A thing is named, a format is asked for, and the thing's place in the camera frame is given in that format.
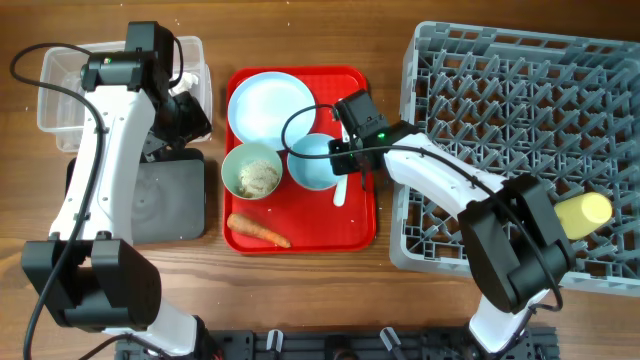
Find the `blue bowl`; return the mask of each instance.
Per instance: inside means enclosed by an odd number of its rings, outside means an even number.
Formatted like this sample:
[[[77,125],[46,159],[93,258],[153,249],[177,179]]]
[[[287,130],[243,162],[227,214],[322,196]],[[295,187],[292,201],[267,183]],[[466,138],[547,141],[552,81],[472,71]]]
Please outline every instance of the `blue bowl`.
[[[333,138],[326,134],[309,134],[298,140],[291,149],[306,155],[328,154],[331,140]],[[335,186],[339,178],[333,174],[329,159],[303,159],[289,154],[287,168],[298,185],[313,191],[327,190]]]

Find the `orange carrot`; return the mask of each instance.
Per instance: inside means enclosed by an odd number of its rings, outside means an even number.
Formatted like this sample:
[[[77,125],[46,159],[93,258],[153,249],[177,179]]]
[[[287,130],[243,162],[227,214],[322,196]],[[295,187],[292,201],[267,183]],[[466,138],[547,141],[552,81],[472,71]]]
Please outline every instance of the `orange carrot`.
[[[229,215],[229,218],[227,219],[227,226],[229,229],[242,235],[267,240],[283,248],[291,247],[289,240],[285,239],[282,235],[276,234],[244,215],[236,213]]]

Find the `wooden surface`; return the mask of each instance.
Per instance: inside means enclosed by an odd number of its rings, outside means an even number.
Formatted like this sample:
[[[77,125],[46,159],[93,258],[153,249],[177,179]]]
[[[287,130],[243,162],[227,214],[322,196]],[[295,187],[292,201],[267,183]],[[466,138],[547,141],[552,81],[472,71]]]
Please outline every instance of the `wooden surface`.
[[[132,20],[157,20],[175,35],[202,39],[214,86],[213,140],[198,147],[210,161],[207,234],[200,240],[140,247],[162,274],[163,293],[200,315],[210,329],[326,330],[384,325],[462,325],[480,293],[468,279],[400,271],[389,262],[391,193],[378,195],[379,234],[352,254],[243,257],[220,235],[225,87],[246,66],[349,64],[367,76],[381,111],[397,119],[402,56],[423,20],[609,39],[640,40],[638,6],[597,1],[201,1],[0,0],[0,358],[19,358],[36,293],[20,268],[25,240],[44,239],[63,199],[70,156],[36,126],[37,90],[10,78],[22,48],[124,39]],[[44,51],[18,70],[38,78]],[[563,359],[640,355],[640,300],[564,291],[557,326]],[[37,359],[77,358],[104,337],[58,328],[43,314]],[[106,350],[101,358],[110,358]]]

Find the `clear plastic bin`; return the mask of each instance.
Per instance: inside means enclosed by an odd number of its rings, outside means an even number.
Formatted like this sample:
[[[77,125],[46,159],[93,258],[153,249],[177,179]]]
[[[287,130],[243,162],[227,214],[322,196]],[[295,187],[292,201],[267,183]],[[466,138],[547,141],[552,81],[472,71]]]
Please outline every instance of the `clear plastic bin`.
[[[184,55],[184,71],[198,77],[198,84],[189,90],[202,106],[209,121],[213,114],[213,93],[211,91],[211,75],[204,62],[202,41],[195,36],[178,37]],[[124,49],[124,41],[100,44],[80,45],[92,52],[109,52]],[[180,57],[177,45],[174,45],[173,71],[180,71]],[[51,48],[44,55],[40,81],[60,85],[84,95],[80,87],[80,69],[87,62],[87,55],[67,48]],[[38,92],[38,127],[44,132],[56,135],[58,149],[64,152],[76,152],[82,138],[84,106],[77,100],[40,88]],[[194,141],[203,141],[209,135]]]

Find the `gray dish rack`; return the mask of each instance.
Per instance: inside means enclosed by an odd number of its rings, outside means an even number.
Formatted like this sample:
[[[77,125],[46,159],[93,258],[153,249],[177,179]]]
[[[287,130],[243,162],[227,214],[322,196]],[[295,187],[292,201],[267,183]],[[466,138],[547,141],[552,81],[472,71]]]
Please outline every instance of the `gray dish rack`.
[[[535,175],[554,202],[606,195],[614,218],[573,243],[561,284],[640,296],[639,60],[637,43],[423,22],[403,60],[400,116],[481,169]],[[398,268],[470,276],[455,219],[406,186],[393,204]]]

